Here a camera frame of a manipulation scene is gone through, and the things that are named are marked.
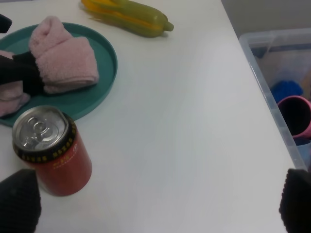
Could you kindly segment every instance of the round plate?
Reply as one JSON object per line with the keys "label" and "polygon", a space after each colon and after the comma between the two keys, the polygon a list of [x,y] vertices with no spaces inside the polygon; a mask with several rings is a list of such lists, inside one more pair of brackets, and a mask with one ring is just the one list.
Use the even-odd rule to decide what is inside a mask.
{"label": "round plate", "polygon": [[[30,101],[17,112],[0,118],[0,123],[13,126],[15,120],[26,110],[39,106],[51,105],[77,120],[94,110],[108,95],[117,74],[118,62],[116,53],[109,41],[98,32],[72,23],[64,23],[68,32],[74,37],[84,36],[89,40],[95,52],[99,82],[95,86],[77,91],[71,91],[59,95],[39,95],[32,97]],[[20,54],[29,51],[28,42],[37,25],[18,30],[0,40],[0,50]]]}

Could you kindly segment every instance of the soda can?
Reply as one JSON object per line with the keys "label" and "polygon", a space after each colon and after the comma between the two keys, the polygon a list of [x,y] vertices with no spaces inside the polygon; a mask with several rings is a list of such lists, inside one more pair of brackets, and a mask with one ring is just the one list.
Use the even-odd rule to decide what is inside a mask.
{"label": "soda can", "polygon": [[43,187],[55,196],[82,189],[92,163],[74,121],[55,107],[38,106],[24,112],[12,129],[13,149],[36,170]]}

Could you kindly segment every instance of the white table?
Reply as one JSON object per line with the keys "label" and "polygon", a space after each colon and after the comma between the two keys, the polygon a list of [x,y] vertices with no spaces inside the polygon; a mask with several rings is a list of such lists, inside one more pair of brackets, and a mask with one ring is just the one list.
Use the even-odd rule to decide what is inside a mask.
{"label": "white table", "polygon": [[[143,38],[93,21],[78,0],[1,3],[10,32],[47,15],[102,33],[119,70],[77,121],[93,162],[69,197],[44,191],[38,233],[278,233],[288,151],[220,0],[140,0],[175,25]],[[0,179],[20,168],[0,126]]]}

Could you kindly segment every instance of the clear plastic box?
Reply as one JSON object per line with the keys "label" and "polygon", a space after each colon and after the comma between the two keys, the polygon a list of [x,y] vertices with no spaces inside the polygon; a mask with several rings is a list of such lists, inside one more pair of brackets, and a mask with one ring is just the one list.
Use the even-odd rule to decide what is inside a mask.
{"label": "clear plastic box", "polygon": [[240,44],[295,167],[307,169],[270,87],[280,80],[294,80],[303,88],[303,97],[311,100],[311,29],[247,33]]}

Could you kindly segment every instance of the pink cloth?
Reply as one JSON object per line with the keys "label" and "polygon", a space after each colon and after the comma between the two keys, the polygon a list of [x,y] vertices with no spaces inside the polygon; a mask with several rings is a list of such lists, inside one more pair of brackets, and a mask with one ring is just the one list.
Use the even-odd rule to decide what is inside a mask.
{"label": "pink cloth", "polygon": [[29,48],[49,94],[96,84],[99,80],[95,54],[85,37],[73,37],[62,22],[47,17],[33,31]]}
{"label": "pink cloth", "polygon": [[[1,51],[0,55],[12,59],[11,52]],[[23,93],[23,82],[12,82],[0,85],[0,117],[16,112],[30,99]]]}

